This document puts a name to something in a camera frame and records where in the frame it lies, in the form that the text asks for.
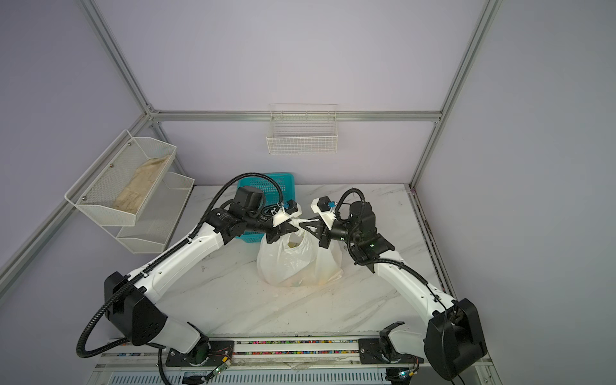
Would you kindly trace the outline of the white lemon print plastic bag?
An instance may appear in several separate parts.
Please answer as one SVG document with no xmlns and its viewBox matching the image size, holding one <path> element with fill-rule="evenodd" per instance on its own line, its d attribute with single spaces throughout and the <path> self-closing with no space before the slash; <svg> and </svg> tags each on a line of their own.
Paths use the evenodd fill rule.
<svg viewBox="0 0 616 385">
<path fill-rule="evenodd" d="M 326 249 L 308 231 L 300 227 L 305 218 L 293 218 L 298 230 L 271 244 L 261 239 L 257 258 L 259 277 L 273 287 L 322 286 L 343 276 L 343 251 L 331 243 Z"/>
</svg>

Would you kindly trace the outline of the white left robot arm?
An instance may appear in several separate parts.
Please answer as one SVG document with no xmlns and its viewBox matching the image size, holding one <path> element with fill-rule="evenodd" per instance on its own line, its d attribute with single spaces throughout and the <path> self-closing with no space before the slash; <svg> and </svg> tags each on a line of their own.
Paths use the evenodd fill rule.
<svg viewBox="0 0 616 385">
<path fill-rule="evenodd" d="M 167 258 L 151 261 L 125 278 L 109 276 L 107 297 L 122 286 L 127 286 L 128 292 L 112 303 L 107 319 L 134 346 L 169 347 L 186 355 L 207 353 L 208 337 L 191 323 L 166 315 L 157 303 L 194 266 L 244 232 L 262 233 L 268 242 L 274 242 L 297 231 L 295 224 L 302 209 L 296 201 L 266 206 L 264 200 L 261 190 L 241 187 L 234 199 L 210 210 L 204 223 L 176 243 Z"/>
</svg>

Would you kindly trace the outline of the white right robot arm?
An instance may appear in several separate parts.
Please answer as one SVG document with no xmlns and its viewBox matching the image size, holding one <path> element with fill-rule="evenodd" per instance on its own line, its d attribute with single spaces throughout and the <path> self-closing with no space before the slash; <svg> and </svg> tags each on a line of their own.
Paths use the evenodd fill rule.
<svg viewBox="0 0 616 385">
<path fill-rule="evenodd" d="M 408 266 L 391 242 L 376 227 L 376 216 L 366 201 L 351 203 L 342 218 L 329 197 L 311 202 L 315 218 L 301 227 L 316 237 L 319 246 L 343 242 L 354 263 L 367 267 L 389 283 L 414 309 L 425 330 L 416 333 L 403 322 L 380 332 L 382 359 L 397 364 L 407 358 L 428 362 L 444 380 L 453 380 L 488 353 L 481 319 L 467 298 L 456 299 L 431 284 Z"/>
</svg>

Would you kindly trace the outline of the teal plastic fruit basket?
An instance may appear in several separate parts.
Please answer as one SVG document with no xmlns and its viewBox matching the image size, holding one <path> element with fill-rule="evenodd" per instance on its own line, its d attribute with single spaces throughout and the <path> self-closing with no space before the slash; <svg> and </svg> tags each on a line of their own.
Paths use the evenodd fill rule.
<svg viewBox="0 0 616 385">
<path fill-rule="evenodd" d="M 287 203 L 290 200 L 295 201 L 295 177 L 291 173 L 268 173 L 268 176 L 277 182 L 283 195 L 283 200 Z M 266 218 L 271 216 L 275 206 L 278 204 L 279 195 L 277 189 L 269 181 L 259 177 L 246 177 L 237 183 L 237 188 L 251 186 L 261 190 L 264 193 L 264 203 L 261 205 L 260 216 Z M 246 231 L 239 238 L 245 243 L 260 242 L 263 237 L 262 233 Z"/>
</svg>

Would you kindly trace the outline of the white mesh lower shelf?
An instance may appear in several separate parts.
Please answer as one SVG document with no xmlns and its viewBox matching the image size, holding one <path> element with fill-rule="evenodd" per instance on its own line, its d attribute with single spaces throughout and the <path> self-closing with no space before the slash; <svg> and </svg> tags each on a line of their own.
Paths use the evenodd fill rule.
<svg viewBox="0 0 616 385">
<path fill-rule="evenodd" d="M 134 226 L 115 236 L 131 253 L 160 254 L 166 250 L 194 186 L 194 179 L 168 172 Z"/>
</svg>

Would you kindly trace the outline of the white mesh shelf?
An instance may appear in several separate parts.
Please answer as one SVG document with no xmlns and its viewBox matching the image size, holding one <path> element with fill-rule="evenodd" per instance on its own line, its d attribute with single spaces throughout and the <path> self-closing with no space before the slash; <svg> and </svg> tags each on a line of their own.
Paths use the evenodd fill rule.
<svg viewBox="0 0 616 385">
<path fill-rule="evenodd" d="M 113 202 L 131 181 L 136 169 L 147 160 L 169 156 L 144 204 L 137 214 L 112 208 Z M 123 131 L 65 193 L 65 200 L 98 226 L 134 226 L 158 185 L 176 158 L 176 146 L 147 136 Z"/>
<path fill-rule="evenodd" d="M 168 172 L 134 226 L 115 236 L 131 253 L 160 254 L 166 250 L 194 186 L 194 179 Z"/>
</svg>

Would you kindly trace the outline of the beige cloth in shelf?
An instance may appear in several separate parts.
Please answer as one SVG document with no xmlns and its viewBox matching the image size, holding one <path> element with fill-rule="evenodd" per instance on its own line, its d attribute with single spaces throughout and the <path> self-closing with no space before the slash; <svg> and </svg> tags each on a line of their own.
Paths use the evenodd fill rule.
<svg viewBox="0 0 616 385">
<path fill-rule="evenodd" d="M 168 159 L 169 156 L 152 158 L 138 167 L 131 181 L 113 202 L 112 208 L 137 214 Z"/>
</svg>

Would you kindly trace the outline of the white mesh upper shelf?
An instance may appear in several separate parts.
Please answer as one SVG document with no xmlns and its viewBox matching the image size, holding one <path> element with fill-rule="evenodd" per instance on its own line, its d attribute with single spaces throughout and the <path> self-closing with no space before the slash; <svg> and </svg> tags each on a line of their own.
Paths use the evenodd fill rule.
<svg viewBox="0 0 616 385">
<path fill-rule="evenodd" d="M 112 208 L 113 202 L 131 181 L 136 169 L 147 160 L 169 156 L 144 204 L 137 214 Z M 134 226 L 158 185 L 176 158 L 176 146 L 147 136 L 123 131 L 65 193 L 65 200 L 98 226 Z"/>
</svg>

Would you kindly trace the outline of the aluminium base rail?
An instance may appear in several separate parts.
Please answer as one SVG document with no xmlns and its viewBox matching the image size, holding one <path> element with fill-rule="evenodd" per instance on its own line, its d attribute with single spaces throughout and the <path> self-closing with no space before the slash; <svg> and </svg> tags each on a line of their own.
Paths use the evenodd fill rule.
<svg viewBox="0 0 616 385">
<path fill-rule="evenodd" d="M 200 367 L 170 348 L 126 344 L 102 354 L 90 384 L 445 384 L 427 360 L 394 364 L 369 336 L 214 338 Z"/>
</svg>

